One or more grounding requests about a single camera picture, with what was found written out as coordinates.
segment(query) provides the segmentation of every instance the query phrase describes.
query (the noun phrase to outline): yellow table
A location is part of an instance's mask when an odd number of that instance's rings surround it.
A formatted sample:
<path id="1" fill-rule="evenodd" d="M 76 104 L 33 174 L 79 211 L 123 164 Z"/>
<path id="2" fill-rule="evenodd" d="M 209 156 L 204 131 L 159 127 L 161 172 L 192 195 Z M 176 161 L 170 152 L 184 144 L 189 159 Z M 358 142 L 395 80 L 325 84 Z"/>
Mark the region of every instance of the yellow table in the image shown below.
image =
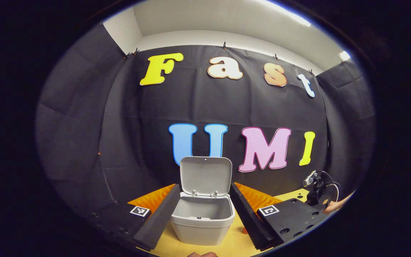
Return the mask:
<path id="1" fill-rule="evenodd" d="M 282 201 L 286 201 L 291 198 L 302 196 L 299 200 L 305 202 L 307 200 L 307 194 L 308 191 L 302 188 L 275 197 Z M 150 251 L 150 253 L 160 257 L 187 257 L 192 252 L 197 252 L 199 254 L 215 252 L 220 257 L 249 257 L 261 253 L 261 251 L 255 249 L 250 236 L 242 233 L 242 229 L 242 221 L 240 220 L 238 213 L 235 212 L 234 222 L 231 224 L 228 233 L 220 245 L 196 246 L 180 242 L 169 222 L 166 229 L 163 231 L 156 248 Z"/>

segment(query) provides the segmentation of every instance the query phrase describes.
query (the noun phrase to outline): white plastic bin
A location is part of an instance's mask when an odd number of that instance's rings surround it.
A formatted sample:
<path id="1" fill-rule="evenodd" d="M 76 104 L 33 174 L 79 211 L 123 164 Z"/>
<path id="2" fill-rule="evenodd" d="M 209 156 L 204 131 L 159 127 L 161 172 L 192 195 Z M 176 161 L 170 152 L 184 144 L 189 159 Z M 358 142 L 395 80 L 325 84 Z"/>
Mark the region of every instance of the white plastic bin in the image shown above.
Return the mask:
<path id="1" fill-rule="evenodd" d="M 216 246 L 234 221 L 229 195 L 233 165 L 223 157 L 189 156 L 181 160 L 183 192 L 171 216 L 181 242 Z"/>

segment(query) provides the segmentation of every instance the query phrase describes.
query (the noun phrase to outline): ceiling light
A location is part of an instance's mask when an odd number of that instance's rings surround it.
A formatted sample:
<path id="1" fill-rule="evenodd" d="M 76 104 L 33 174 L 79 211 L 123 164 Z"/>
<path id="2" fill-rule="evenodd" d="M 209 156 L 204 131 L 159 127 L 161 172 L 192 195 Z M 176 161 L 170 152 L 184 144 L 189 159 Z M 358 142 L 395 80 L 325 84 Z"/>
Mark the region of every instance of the ceiling light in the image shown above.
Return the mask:
<path id="1" fill-rule="evenodd" d="M 281 13 L 284 13 L 287 16 L 291 17 L 293 20 L 299 22 L 300 24 L 303 24 L 303 25 L 308 26 L 308 27 L 310 27 L 310 25 L 311 25 L 310 22 L 306 21 L 304 18 L 302 18 L 302 17 L 300 17 L 300 16 L 298 16 L 294 13 L 291 13 L 290 11 L 285 10 L 283 7 L 281 7 L 277 4 L 274 4 L 274 3 L 266 1 L 266 0 L 254 0 L 254 1 L 260 2 L 261 4 L 266 5 L 267 7 L 270 7 L 270 8 L 272 8 L 274 10 L 277 10 Z"/>
<path id="2" fill-rule="evenodd" d="M 342 61 L 346 61 L 350 58 L 350 55 L 347 52 L 343 51 L 339 54 L 339 57 Z"/>

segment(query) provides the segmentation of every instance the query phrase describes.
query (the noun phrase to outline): finger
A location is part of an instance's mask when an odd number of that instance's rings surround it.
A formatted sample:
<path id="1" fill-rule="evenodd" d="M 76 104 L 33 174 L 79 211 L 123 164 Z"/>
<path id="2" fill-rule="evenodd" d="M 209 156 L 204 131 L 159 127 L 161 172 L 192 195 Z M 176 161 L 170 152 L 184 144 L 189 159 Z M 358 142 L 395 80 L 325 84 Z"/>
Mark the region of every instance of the finger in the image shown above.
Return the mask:
<path id="1" fill-rule="evenodd" d="M 188 255 L 187 257 L 201 257 L 197 252 L 193 252 L 192 254 Z"/>
<path id="2" fill-rule="evenodd" d="M 201 257 L 218 257 L 215 252 L 207 252 L 206 254 L 203 254 Z"/>

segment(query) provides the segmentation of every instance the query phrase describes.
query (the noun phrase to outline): open lid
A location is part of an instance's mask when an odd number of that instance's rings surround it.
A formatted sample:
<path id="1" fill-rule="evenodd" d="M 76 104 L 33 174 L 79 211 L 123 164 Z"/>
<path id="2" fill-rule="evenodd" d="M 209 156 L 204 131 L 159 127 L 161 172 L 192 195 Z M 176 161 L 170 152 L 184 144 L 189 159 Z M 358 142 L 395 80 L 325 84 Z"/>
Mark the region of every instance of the open lid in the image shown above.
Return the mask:
<path id="1" fill-rule="evenodd" d="M 233 163 L 224 157 L 187 156 L 180 161 L 182 189 L 187 194 L 225 195 L 232 174 Z"/>

